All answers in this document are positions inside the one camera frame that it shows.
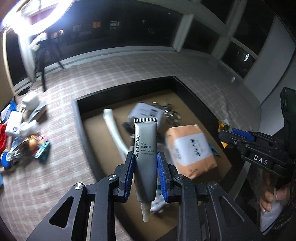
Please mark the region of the person's hand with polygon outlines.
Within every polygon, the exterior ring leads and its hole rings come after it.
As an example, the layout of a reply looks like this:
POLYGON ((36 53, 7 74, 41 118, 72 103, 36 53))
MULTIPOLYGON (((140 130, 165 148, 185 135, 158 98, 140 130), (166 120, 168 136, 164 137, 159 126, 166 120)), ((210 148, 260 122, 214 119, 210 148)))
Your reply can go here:
POLYGON ((282 186, 280 189, 275 188, 278 178, 266 171, 262 171, 262 186, 259 200, 259 206, 262 213, 272 210, 274 201, 287 201, 290 197, 290 184, 282 186))

